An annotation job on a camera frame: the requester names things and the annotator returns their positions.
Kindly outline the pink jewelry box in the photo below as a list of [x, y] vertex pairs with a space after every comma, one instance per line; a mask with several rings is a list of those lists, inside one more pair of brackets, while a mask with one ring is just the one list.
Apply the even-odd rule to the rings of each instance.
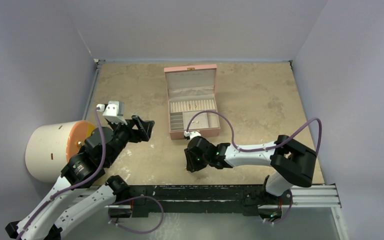
[[169, 135], [172, 140], [184, 137], [184, 131], [198, 131], [203, 137], [216, 137], [221, 127], [217, 111], [216, 64], [165, 67]]

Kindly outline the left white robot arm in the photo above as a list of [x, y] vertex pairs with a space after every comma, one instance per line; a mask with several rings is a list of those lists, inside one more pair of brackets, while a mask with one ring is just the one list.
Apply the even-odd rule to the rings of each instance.
[[99, 124], [63, 167], [40, 204], [24, 219], [5, 226], [8, 236], [15, 240], [60, 240], [98, 208], [126, 203], [131, 188], [121, 176], [113, 175], [93, 194], [70, 205], [105, 174], [128, 143], [148, 142], [154, 126], [155, 121], [137, 115], [109, 127]]

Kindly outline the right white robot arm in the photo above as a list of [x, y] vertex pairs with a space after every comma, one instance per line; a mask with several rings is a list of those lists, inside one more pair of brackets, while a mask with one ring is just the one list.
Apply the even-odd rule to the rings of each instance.
[[188, 140], [184, 149], [186, 169], [193, 173], [207, 166], [222, 170], [239, 166], [265, 166], [275, 170], [270, 175], [260, 196], [268, 204], [274, 203], [293, 186], [309, 188], [317, 153], [306, 145], [279, 135], [277, 140], [264, 144], [234, 146], [231, 143], [212, 144], [197, 131], [185, 132]]

